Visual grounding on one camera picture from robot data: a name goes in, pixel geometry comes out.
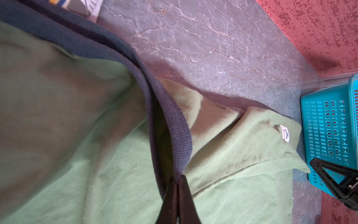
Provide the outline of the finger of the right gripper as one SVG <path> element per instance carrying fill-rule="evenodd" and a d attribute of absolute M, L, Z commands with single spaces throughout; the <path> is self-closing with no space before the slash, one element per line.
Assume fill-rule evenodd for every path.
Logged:
<path fill-rule="evenodd" d="M 358 171 L 314 158 L 310 161 L 318 177 L 331 194 L 352 211 L 358 210 Z"/>

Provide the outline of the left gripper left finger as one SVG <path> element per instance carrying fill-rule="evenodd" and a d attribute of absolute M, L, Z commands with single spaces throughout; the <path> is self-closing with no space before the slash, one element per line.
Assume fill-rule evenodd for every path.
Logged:
<path fill-rule="evenodd" d="M 170 179 L 165 198 L 156 224 L 176 224 L 178 221 L 178 185 L 175 178 Z"/>

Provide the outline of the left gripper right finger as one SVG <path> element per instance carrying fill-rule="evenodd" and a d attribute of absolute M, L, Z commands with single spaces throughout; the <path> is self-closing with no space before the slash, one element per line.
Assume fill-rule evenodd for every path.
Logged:
<path fill-rule="evenodd" d="M 201 224 L 187 179 L 184 175 L 182 175 L 181 179 L 179 180 L 178 197 L 179 223 Z"/>

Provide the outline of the green tank top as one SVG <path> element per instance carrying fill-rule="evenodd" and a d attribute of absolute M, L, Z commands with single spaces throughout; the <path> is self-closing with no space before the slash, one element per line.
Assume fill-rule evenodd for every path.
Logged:
<path fill-rule="evenodd" d="M 151 74 L 46 1 L 1 1 L 1 223 L 155 224 L 187 179 L 202 224 L 289 224 L 301 126 Z"/>

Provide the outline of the white tank top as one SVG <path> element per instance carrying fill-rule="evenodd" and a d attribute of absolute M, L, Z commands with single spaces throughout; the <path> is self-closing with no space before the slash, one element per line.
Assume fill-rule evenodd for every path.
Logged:
<path fill-rule="evenodd" d="M 96 23 L 103 0 L 49 0 L 49 3 L 81 15 Z"/>

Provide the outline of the teal plastic basket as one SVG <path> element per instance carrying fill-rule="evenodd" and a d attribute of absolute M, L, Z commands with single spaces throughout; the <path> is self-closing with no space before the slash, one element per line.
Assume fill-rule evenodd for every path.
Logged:
<path fill-rule="evenodd" d="M 358 76 L 301 98 L 306 161 L 358 168 Z"/>

